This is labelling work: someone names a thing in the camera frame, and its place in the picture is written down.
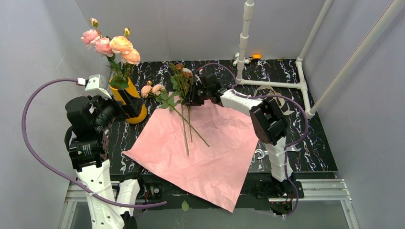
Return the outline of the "yellow cylindrical vase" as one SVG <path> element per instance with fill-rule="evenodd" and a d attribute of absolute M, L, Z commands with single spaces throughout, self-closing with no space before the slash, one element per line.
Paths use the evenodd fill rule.
<path fill-rule="evenodd" d="M 139 95 L 132 80 L 129 78 L 128 87 L 123 89 L 111 86 L 111 82 L 112 79 L 109 82 L 109 88 L 113 98 L 123 111 L 116 120 L 126 121 L 129 124 L 138 124 L 144 121 L 147 116 L 145 100 Z"/>

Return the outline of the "brown dried rose stem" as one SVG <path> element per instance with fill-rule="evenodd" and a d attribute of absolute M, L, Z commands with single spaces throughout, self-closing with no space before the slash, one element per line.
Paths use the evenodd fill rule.
<path fill-rule="evenodd" d="M 169 62 L 169 68 L 173 71 L 171 76 L 172 87 L 180 97 L 180 104 L 189 92 L 190 85 L 193 83 L 193 75 L 190 69 L 186 68 L 181 63 Z"/>

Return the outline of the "small peach rose stem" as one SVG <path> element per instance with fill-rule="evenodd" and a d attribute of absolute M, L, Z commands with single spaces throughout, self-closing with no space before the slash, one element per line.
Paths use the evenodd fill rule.
<path fill-rule="evenodd" d="M 169 92 L 167 91 L 166 87 L 163 86 L 162 84 L 153 84 L 151 81 L 148 81 L 145 86 L 143 86 L 140 90 L 140 96 L 142 98 L 153 98 L 156 102 L 160 103 L 160 108 L 161 109 L 169 109 L 170 111 L 174 111 L 180 118 L 180 108 L 177 109 L 176 106 L 178 105 L 175 101 L 174 98 L 176 96 L 176 92 L 172 93 L 169 95 Z M 190 129 L 190 140 L 192 141 L 192 134 L 195 133 L 197 136 L 208 146 L 208 142 L 203 138 L 203 136 L 197 131 L 197 129 L 194 128 L 194 126 L 191 124 L 191 121 L 189 118 L 185 117 L 185 122 L 186 125 Z"/>

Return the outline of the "pink wrapping paper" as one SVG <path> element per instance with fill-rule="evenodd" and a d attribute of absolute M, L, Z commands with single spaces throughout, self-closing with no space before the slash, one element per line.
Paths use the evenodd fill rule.
<path fill-rule="evenodd" d="M 210 147 L 195 133 L 191 141 L 186 125 L 187 156 L 181 118 L 157 108 L 125 155 L 184 191 L 233 212 L 258 142 L 251 118 L 210 101 L 185 117 Z"/>

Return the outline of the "pink rose stem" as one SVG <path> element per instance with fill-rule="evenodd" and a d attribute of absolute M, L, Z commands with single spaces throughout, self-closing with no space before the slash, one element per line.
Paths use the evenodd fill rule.
<path fill-rule="evenodd" d="M 83 32 L 81 41 L 88 49 L 94 47 L 96 53 L 107 57 L 109 68 L 113 73 L 113 77 L 109 84 L 115 89 L 122 88 L 122 72 L 120 65 L 115 61 L 115 54 L 110 46 L 110 39 L 108 37 L 103 37 L 101 31 L 97 29 L 99 26 L 97 19 L 90 18 L 89 22 L 93 28 Z"/>

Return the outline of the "cream ribbon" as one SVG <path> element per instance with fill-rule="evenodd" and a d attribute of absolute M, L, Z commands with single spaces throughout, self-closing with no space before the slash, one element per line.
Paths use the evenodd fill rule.
<path fill-rule="evenodd" d="M 261 93 L 264 92 L 267 92 L 267 95 L 281 95 L 281 93 L 277 92 L 272 86 L 262 85 L 255 90 L 253 96 L 260 96 Z M 289 108 L 285 99 L 279 97 L 272 97 L 272 99 L 274 99 L 277 102 L 284 116 L 289 116 L 296 112 L 294 108 Z"/>

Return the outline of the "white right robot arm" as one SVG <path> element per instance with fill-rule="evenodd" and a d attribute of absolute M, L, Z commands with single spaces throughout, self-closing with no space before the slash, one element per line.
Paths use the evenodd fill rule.
<path fill-rule="evenodd" d="M 292 194 L 302 198 L 301 187 L 293 177 L 287 151 L 296 151 L 295 146 L 286 148 L 288 122 L 276 100 L 251 98 L 235 89 L 225 88 L 213 73 L 203 73 L 191 83 L 182 105 L 201 106 L 206 100 L 225 108 L 232 108 L 251 118 L 254 133 L 265 146 L 260 158 L 268 157 L 271 164 L 272 183 L 278 196 Z"/>

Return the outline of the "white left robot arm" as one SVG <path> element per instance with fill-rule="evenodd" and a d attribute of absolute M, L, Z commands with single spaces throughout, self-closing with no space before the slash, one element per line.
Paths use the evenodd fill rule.
<path fill-rule="evenodd" d="M 75 137 L 67 142 L 67 150 L 79 182 L 90 192 L 86 194 L 92 228 L 136 229 L 133 205 L 140 191 L 135 176 L 119 183 L 114 194 L 105 130 L 114 121 L 140 115 L 144 100 L 119 89 L 123 101 L 100 95 L 80 96 L 66 105 L 67 118 Z"/>

